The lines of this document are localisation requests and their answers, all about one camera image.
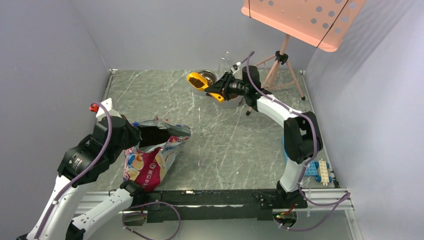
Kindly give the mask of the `colourful pet food bag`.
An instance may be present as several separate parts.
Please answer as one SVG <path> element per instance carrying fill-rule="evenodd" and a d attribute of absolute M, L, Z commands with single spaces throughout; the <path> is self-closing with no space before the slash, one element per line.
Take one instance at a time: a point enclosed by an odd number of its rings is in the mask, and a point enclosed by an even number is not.
<path fill-rule="evenodd" d="M 140 130 L 141 141 L 124 151 L 123 180 L 151 192 L 162 183 L 193 130 L 158 117 L 132 125 Z"/>

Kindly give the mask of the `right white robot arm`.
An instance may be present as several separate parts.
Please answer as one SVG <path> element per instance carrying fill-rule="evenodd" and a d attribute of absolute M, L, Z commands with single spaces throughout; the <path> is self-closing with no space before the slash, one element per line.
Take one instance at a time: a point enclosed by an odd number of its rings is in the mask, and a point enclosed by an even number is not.
<path fill-rule="evenodd" d="M 294 192 L 299 190 L 308 161 L 314 159 L 323 148 L 323 141 L 316 115 L 293 109 L 278 100 L 270 91 L 261 87 L 260 74 L 254 65 L 242 68 L 242 78 L 231 72 L 224 75 L 205 92 L 219 101 L 227 101 L 232 95 L 242 96 L 254 111 L 262 113 L 283 128 L 284 150 L 288 157 L 284 173 L 278 181 L 282 190 L 276 193 L 276 202 L 288 208 L 295 202 Z"/>

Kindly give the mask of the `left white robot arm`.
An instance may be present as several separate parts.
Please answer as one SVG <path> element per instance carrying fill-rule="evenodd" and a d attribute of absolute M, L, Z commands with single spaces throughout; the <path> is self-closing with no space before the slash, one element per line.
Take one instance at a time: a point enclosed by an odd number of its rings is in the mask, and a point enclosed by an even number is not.
<path fill-rule="evenodd" d="M 107 98 L 90 105 L 97 122 L 93 132 L 64 154 L 51 196 L 33 229 L 19 240 L 87 240 L 119 212 L 144 203 L 143 188 L 132 180 L 101 203 L 76 216 L 86 193 L 119 155 L 141 141 L 141 132 Z"/>

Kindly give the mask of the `yellow plastic scoop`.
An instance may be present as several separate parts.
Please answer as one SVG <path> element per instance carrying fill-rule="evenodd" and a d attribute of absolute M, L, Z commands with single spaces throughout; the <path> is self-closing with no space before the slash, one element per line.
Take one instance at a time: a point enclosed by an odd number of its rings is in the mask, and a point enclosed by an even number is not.
<path fill-rule="evenodd" d="M 205 89 L 209 87 L 207 79 L 197 72 L 190 73 L 186 79 L 197 91 L 206 92 Z M 220 103 L 225 101 L 224 97 L 218 93 L 207 92 L 207 94 Z"/>

